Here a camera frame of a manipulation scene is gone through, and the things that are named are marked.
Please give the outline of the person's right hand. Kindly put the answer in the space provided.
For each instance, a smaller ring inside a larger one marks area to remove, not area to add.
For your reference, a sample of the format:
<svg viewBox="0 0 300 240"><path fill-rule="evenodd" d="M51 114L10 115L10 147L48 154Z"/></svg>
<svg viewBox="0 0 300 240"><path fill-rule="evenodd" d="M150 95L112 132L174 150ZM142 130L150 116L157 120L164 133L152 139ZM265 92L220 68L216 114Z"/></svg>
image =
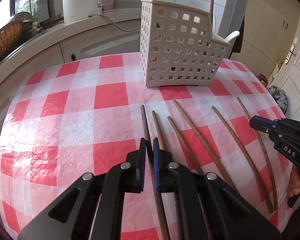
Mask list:
<svg viewBox="0 0 300 240"><path fill-rule="evenodd" d="M287 187L288 206L293 210L300 207L300 169L293 165Z"/></svg>

